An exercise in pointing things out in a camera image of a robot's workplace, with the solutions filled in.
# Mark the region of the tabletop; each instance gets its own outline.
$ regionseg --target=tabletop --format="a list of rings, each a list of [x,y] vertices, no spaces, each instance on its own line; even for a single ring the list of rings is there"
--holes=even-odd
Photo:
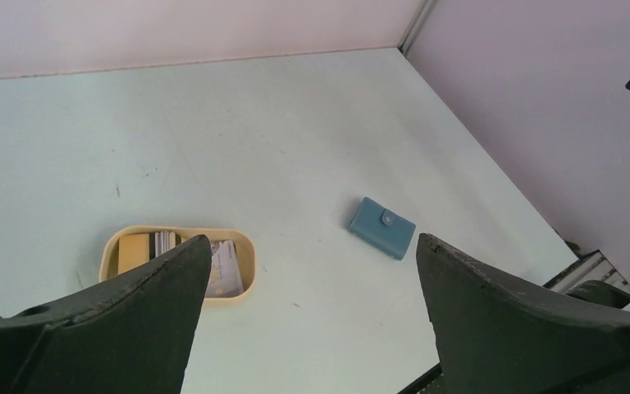
[[[402,261],[346,231],[364,196],[417,224]],[[253,292],[202,311],[186,393],[412,382],[438,361],[420,231],[539,284],[575,260],[393,48],[0,80],[0,315],[92,286],[133,224],[255,244]]]

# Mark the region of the box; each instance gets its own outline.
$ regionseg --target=box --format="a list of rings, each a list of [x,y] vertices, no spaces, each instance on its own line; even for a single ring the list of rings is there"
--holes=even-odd
[[[238,258],[238,269],[243,281],[243,293],[235,297],[206,298],[204,307],[230,306],[242,301],[251,291],[257,275],[257,262],[255,259],[254,245],[242,232],[224,228],[188,228],[188,227],[162,227],[162,226],[132,226],[117,232],[105,245],[103,260],[100,263],[98,280],[105,281],[117,275],[117,261],[119,257],[119,239],[131,234],[144,234],[157,231],[173,231],[183,238],[205,235],[210,241],[227,241],[235,243],[235,255]]]

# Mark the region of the beige tray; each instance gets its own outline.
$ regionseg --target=beige tray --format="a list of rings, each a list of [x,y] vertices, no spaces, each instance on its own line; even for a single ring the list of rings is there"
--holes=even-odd
[[[119,239],[129,234],[143,234],[156,231],[174,231],[183,238],[191,238],[204,234],[210,241],[231,240],[235,243],[235,256],[238,258],[238,269],[243,280],[243,294],[226,298],[206,298],[203,306],[229,306],[245,298],[251,292],[257,273],[254,245],[242,232],[224,228],[187,228],[187,227],[161,227],[161,226],[132,226],[117,232],[105,245],[103,261],[100,263],[98,280],[105,281],[117,275],[117,260],[119,259]]]

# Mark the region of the blue pouch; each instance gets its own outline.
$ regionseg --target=blue pouch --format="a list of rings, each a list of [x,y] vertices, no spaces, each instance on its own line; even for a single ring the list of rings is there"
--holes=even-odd
[[[398,260],[407,253],[416,228],[368,197],[363,198],[349,223],[349,231]]]

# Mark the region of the black strip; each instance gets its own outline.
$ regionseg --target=black strip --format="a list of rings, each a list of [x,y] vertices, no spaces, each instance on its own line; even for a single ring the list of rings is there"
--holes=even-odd
[[[148,259],[153,260],[156,258],[156,235],[154,233],[148,234]]]

